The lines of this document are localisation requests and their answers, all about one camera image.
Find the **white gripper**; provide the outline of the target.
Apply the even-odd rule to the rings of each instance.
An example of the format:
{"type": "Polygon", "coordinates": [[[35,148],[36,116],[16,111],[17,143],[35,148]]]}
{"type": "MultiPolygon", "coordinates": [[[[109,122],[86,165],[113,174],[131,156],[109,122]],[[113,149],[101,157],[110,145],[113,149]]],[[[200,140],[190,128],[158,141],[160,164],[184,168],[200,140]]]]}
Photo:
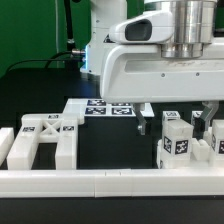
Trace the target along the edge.
{"type": "Polygon", "coordinates": [[[140,103],[224,100],[224,38],[213,36],[213,21],[212,9],[160,9],[113,25],[101,97],[135,103],[141,135],[147,121],[140,103]]]}

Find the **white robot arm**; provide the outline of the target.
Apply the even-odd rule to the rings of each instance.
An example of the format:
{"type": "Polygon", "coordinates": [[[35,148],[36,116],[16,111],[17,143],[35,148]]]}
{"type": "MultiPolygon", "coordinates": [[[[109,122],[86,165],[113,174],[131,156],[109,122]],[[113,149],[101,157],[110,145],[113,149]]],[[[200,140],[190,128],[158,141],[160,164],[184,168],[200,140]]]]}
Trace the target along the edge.
{"type": "Polygon", "coordinates": [[[220,0],[144,0],[127,18],[122,0],[91,0],[92,38],[83,73],[98,77],[108,103],[201,101],[208,126],[224,101],[224,29],[220,0]]]}

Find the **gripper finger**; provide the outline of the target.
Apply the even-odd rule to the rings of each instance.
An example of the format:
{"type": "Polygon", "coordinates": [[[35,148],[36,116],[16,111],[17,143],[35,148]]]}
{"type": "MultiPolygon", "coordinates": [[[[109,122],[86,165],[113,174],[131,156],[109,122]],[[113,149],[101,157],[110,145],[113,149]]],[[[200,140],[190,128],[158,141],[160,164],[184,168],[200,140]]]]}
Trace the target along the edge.
{"type": "Polygon", "coordinates": [[[201,122],[201,131],[207,131],[210,126],[210,121],[216,114],[219,109],[219,102],[218,101],[203,101],[202,105],[204,109],[200,115],[200,122],[201,122]]]}

